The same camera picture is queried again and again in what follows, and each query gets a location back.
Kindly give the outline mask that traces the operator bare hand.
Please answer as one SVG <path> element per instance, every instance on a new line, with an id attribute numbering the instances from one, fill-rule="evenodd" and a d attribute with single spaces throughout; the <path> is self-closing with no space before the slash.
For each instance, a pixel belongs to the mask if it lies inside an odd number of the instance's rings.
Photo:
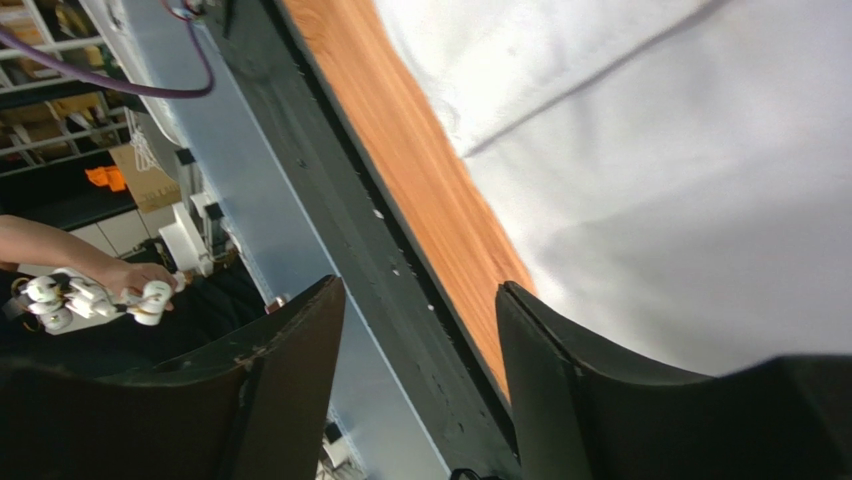
<path id="1" fill-rule="evenodd" d="M 141 296 L 145 286 L 153 281 L 164 282 L 173 292 L 177 291 L 176 279 L 164 267 L 153 263 L 128 263 L 108 258 L 105 263 L 92 267 L 87 275 L 115 295 Z"/>

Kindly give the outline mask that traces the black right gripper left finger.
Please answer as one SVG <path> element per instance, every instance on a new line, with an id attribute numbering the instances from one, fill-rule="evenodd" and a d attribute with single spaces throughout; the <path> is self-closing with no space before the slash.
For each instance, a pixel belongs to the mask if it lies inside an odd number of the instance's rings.
<path id="1" fill-rule="evenodd" d="M 1 366 L 5 479 L 311 479 L 345 311 L 328 275 L 153 368 L 88 379 Z"/>

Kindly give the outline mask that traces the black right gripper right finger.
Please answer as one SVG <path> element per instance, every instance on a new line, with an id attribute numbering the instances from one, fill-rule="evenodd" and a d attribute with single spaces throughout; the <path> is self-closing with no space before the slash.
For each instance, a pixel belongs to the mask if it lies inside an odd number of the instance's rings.
<path id="1" fill-rule="evenodd" d="M 526 479 L 851 475 L 847 356 L 780 356 L 712 377 L 622 347 L 513 282 L 496 310 Z"/>

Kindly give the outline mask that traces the white long sleeve shirt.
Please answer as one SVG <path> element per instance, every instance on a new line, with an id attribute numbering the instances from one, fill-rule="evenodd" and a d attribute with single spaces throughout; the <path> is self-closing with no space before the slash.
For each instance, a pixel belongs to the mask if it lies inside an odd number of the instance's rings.
<path id="1" fill-rule="evenodd" d="M 705 374 L 851 350 L 847 1 L 380 1 L 554 310 Z"/>

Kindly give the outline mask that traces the operator bare forearm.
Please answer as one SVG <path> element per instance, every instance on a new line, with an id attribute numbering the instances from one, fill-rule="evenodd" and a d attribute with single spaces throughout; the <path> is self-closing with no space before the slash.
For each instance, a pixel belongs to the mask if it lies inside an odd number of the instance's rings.
<path id="1" fill-rule="evenodd" d="M 57 228 L 1 216 L 1 269 L 14 272 L 20 265 L 70 267 L 97 279 L 119 261 L 89 243 Z"/>

